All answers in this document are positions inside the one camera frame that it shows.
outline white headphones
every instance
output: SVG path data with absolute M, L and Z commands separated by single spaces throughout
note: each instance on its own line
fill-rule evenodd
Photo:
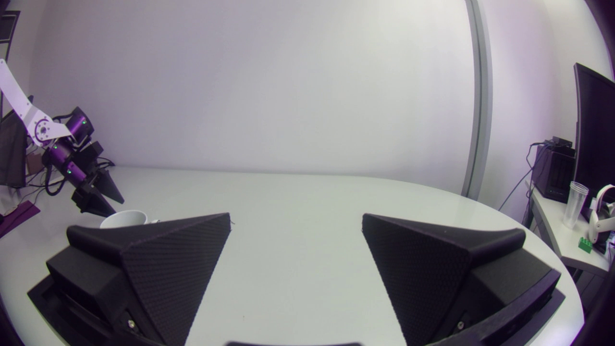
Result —
M 605 196 L 605 193 L 610 188 L 613 188 L 613 187 L 615 186 L 609 184 L 603 187 L 602 189 L 600 189 L 600 191 L 598 192 L 598 195 L 596 196 L 597 198 L 596 209 L 600 208 L 600 205 L 602 204 L 602 198 Z M 607 204 L 606 206 L 608 208 L 607 218 L 600 220 L 598 218 L 598 212 L 595 209 L 592 210 L 592 213 L 589 217 L 588 236 L 589 236 L 589 240 L 593 244 L 595 244 L 596 241 L 598 241 L 598 233 L 615 230 L 615 217 L 614 217 L 615 215 L 613 215 L 613 212 L 615 211 L 615 203 Z

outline green lego brick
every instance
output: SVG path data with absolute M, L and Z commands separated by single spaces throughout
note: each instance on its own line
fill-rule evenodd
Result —
M 581 237 L 579 238 L 579 248 L 587 253 L 590 253 L 592 252 L 592 242 Z

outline white wall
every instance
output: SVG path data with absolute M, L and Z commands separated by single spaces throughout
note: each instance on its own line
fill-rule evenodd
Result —
M 478 200 L 497 208 L 528 171 L 525 155 L 531 143 L 553 135 L 574 140 L 574 63 L 610 76 L 612 71 L 604 39 L 584 1 L 481 4 L 491 43 L 493 119 Z M 519 186 L 502 211 L 521 221 L 525 193 L 525 186 Z
M 15 79 L 25 93 L 30 92 L 30 70 L 34 55 L 34 42 L 38 36 L 38 29 L 47 0 L 12 0 L 7 10 L 18 10 L 19 19 L 13 34 L 13 41 L 9 52 L 10 69 Z M 6 51 L 2 45 L 2 58 Z M 5 114 L 10 110 L 6 99 L 3 104 Z
M 387 177 L 459 193 L 464 1 L 49 2 L 30 83 L 118 164 Z

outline textured surface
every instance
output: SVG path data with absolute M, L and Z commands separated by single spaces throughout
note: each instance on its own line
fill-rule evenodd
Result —
M 469 253 L 437 238 L 365 217 L 363 234 L 408 345 L 424 345 L 451 305 Z
M 129 280 L 168 346 L 186 343 L 230 230 L 229 214 L 223 214 L 122 252 Z

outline white mug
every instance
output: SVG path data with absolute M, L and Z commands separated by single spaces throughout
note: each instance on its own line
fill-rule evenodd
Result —
M 152 223 L 159 222 L 160 220 L 153 220 Z M 138 210 L 126 210 L 109 215 L 100 224 L 100 228 L 118 228 L 144 225 L 148 223 L 148 216 L 142 211 Z

